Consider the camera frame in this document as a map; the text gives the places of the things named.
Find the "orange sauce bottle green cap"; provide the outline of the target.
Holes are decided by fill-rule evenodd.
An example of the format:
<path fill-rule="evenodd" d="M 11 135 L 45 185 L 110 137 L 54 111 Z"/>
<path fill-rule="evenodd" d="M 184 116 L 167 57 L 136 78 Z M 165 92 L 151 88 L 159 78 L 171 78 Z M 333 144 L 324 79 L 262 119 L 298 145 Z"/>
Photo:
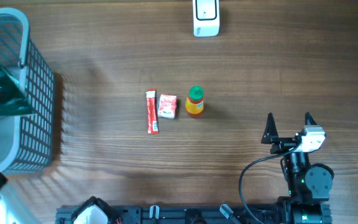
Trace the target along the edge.
<path fill-rule="evenodd" d="M 200 86 L 193 86 L 185 101 L 186 112 L 192 117 L 199 117 L 204 110 L 204 90 Z"/>

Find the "small red white packet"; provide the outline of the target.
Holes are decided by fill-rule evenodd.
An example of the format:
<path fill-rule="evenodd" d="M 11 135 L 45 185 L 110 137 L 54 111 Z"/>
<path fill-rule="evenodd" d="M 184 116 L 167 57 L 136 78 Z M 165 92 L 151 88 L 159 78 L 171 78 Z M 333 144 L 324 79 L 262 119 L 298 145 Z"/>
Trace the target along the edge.
<path fill-rule="evenodd" d="M 161 94 L 157 114 L 160 118 L 174 119 L 177 108 L 177 96 Z"/>

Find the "red stick packet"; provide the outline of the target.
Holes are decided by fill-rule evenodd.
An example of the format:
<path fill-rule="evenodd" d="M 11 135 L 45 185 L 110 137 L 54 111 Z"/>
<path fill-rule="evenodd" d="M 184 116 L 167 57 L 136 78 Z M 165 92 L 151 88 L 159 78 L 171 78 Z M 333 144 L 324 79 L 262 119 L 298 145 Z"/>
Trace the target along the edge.
<path fill-rule="evenodd" d="M 148 134 L 158 134 L 158 120 L 157 120 L 157 109 L 156 109 L 156 89 L 151 88 L 145 92 L 146 103 L 147 103 L 147 121 L 148 121 Z"/>

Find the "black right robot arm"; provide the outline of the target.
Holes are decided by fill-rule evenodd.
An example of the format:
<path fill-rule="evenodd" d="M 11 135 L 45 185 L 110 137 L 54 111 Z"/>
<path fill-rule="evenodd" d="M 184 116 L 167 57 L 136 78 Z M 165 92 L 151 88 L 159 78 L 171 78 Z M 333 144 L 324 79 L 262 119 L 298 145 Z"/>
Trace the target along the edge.
<path fill-rule="evenodd" d="M 267 116 L 262 144 L 272 146 L 270 153 L 281 158 L 280 166 L 288 185 L 287 197 L 279 197 L 279 223 L 332 223 L 326 203 L 333 186 L 334 172 L 322 163 L 311 164 L 309 154 L 321 149 L 326 133 L 310 113 L 305 114 L 303 129 L 290 138 L 278 135 L 273 114 Z"/>

